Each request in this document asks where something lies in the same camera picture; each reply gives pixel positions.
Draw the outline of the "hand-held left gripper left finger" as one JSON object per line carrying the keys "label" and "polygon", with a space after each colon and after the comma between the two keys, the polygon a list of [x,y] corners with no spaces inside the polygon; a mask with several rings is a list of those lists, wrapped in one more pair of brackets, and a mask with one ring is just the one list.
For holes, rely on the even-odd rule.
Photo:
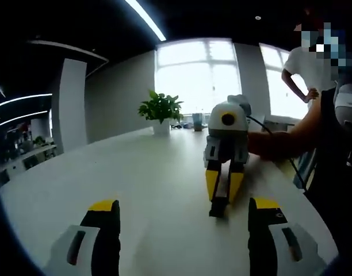
{"label": "hand-held left gripper left finger", "polygon": [[45,275],[119,275],[120,204],[103,200],[52,245]]}

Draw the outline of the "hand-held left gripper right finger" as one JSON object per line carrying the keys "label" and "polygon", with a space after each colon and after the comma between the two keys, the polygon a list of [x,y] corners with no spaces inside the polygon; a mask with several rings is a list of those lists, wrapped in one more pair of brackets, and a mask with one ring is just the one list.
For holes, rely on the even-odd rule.
{"label": "hand-held left gripper right finger", "polygon": [[314,238],[275,201],[250,198],[248,232],[250,275],[320,275],[326,268]]}

